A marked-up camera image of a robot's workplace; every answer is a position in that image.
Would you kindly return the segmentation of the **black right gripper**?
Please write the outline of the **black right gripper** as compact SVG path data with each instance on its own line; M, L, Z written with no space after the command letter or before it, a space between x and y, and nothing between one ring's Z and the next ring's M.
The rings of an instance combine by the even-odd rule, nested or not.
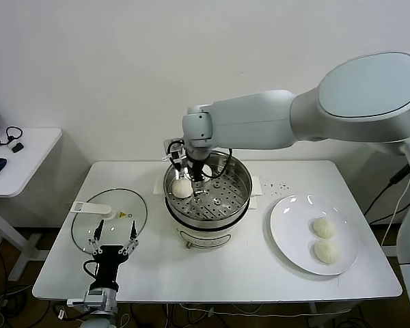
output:
M190 178L193 180L194 196L201 195L205 192L204 178L202 171L208 158L208 152L186 152L187 165L184 162L176 163L176 179Z

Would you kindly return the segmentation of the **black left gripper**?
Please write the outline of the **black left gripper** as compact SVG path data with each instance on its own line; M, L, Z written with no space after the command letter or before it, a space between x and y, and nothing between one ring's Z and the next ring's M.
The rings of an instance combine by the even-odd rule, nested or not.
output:
M131 226L131 234L127 244L121 245L102 245L100 238L104 226L104 219L101 219L97 228L94 230L93 237L88 240L92 248L93 258L98 265L95 280L90 285L90 290L97 288L110 288L119 290L117 274L119 266L128 260L130 255L138 246L137 230L135 221Z

